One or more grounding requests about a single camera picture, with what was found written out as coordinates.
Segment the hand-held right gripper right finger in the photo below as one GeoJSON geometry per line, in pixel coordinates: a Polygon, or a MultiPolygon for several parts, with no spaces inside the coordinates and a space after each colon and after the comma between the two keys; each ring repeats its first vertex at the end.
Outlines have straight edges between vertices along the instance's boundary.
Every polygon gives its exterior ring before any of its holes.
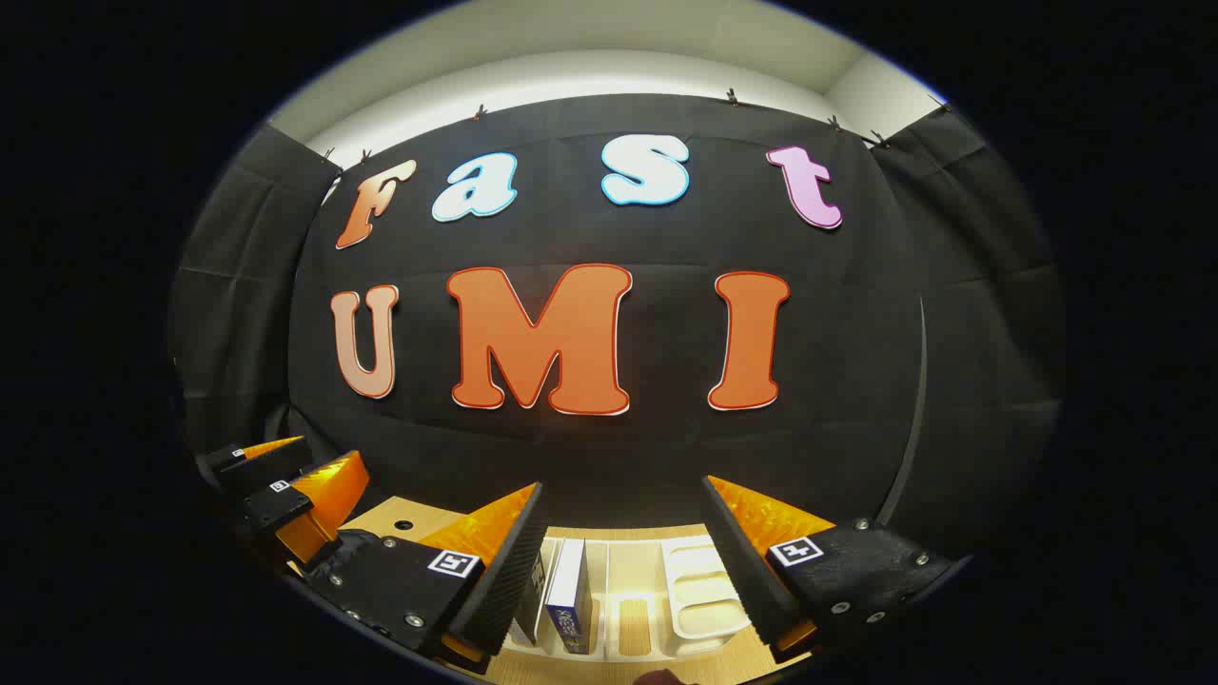
{"type": "Polygon", "coordinates": [[[717,477],[702,489],[719,559],[778,664],[856,650],[970,564],[870,518],[834,523],[717,477]]]}

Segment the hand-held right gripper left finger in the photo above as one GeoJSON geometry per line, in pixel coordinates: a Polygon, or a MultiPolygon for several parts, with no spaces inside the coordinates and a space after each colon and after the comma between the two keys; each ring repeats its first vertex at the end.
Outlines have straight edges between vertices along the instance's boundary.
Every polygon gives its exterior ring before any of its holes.
{"type": "Polygon", "coordinates": [[[412,655],[484,674],[531,586],[542,492],[535,481],[421,540],[340,531],[307,586],[412,655]]]}

